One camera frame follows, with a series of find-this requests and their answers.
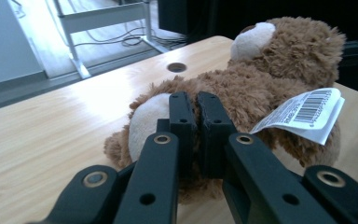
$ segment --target light wood tabletop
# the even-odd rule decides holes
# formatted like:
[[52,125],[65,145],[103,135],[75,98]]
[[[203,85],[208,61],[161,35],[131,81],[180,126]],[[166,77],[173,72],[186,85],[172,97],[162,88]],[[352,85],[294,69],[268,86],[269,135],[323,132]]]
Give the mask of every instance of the light wood tabletop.
[[[128,123],[129,104],[151,82],[224,69],[232,40],[215,36],[0,109],[0,223],[46,217],[80,170],[111,165],[103,142]],[[184,63],[185,72],[167,70]],[[335,165],[358,181],[358,91],[339,84],[341,152]],[[277,156],[302,174],[297,161]],[[233,223],[225,200],[179,206],[178,223]]]

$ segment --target brown teddy bear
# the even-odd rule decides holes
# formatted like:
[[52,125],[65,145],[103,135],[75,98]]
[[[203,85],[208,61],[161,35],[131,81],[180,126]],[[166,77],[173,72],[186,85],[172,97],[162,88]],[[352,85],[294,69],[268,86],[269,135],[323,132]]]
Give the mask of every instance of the brown teddy bear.
[[[332,87],[338,79],[338,63],[345,36],[322,21],[279,18],[243,30],[233,42],[226,70],[210,71],[195,78],[175,77],[139,96],[130,105],[130,124],[108,137],[104,153],[117,169],[138,160],[148,135],[156,131],[157,119],[169,117],[171,93],[186,91],[196,110],[197,94],[217,95],[239,132],[248,133],[279,105],[305,91]],[[331,165],[339,152],[337,123],[324,146],[282,129],[256,134],[274,149],[283,147],[302,166]],[[221,180],[203,179],[194,162],[193,177],[180,180],[179,202],[221,198]]]

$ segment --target white tag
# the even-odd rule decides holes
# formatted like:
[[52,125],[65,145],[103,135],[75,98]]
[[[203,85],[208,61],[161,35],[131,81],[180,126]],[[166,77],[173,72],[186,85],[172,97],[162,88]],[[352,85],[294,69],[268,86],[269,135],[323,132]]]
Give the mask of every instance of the white tag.
[[323,88],[295,96],[258,122],[250,133],[280,128],[324,145],[344,105],[341,92]]

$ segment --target plush toy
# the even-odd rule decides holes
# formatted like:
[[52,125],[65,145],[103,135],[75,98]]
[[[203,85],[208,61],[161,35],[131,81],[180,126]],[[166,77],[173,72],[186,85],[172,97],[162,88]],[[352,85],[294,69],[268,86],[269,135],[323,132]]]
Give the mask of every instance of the plush toy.
[[[156,131],[157,119],[169,117],[171,93],[186,91],[195,108],[197,94],[217,95],[239,132],[248,133],[262,118],[293,96],[332,87],[338,79],[338,63],[345,36],[322,21],[279,18],[243,30],[231,47],[226,70],[210,71],[192,79],[175,77],[139,96],[130,105],[130,124],[105,141],[104,153],[117,169],[138,160],[148,135]],[[256,134],[274,149],[283,147],[302,166],[331,165],[339,152],[337,123],[324,146],[281,129]],[[194,162],[193,177],[181,179],[179,202],[221,198],[221,180],[200,177]]]

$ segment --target dark background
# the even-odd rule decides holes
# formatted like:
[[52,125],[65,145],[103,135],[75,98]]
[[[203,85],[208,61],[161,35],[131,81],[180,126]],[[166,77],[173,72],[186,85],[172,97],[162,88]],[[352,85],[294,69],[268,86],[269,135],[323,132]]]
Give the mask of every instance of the dark background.
[[[195,42],[212,35],[234,39],[246,26],[283,16],[325,21],[358,40],[358,1],[353,0],[158,0],[161,29]],[[358,90],[358,65],[340,67],[338,83]]]

